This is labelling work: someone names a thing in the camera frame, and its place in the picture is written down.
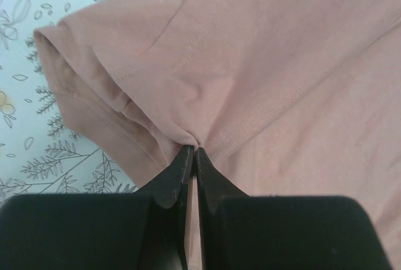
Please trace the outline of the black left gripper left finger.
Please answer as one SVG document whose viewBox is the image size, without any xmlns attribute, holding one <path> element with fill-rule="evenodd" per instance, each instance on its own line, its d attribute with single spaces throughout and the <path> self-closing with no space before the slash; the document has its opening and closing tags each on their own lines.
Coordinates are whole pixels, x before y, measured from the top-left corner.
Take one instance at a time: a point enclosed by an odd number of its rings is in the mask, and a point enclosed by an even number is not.
<svg viewBox="0 0 401 270">
<path fill-rule="evenodd" d="M 125 269 L 187 269 L 185 230 L 190 195 L 192 147 L 127 197 L 125 228 L 130 238 Z"/>
</svg>

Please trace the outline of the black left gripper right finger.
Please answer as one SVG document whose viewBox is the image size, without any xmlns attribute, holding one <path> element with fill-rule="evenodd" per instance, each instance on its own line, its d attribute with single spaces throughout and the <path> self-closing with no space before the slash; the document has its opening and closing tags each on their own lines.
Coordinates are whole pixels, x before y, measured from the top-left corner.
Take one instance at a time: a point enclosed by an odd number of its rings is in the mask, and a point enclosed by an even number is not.
<svg viewBox="0 0 401 270">
<path fill-rule="evenodd" d="M 195 153 L 200 243 L 203 269 L 220 269 L 227 263 L 226 225 L 222 206 L 230 198 L 248 197 L 218 171 L 204 148 Z"/>
</svg>

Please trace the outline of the pink t-shirt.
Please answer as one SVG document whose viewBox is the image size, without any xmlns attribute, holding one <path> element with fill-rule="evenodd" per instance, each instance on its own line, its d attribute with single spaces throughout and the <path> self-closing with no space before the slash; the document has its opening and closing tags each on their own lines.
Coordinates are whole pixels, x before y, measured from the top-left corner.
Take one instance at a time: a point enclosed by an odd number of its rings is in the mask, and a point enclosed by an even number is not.
<svg viewBox="0 0 401 270">
<path fill-rule="evenodd" d="M 137 186 L 202 147 L 250 195 L 356 199 L 400 268 L 400 0 L 104 0 L 34 42 Z"/>
</svg>

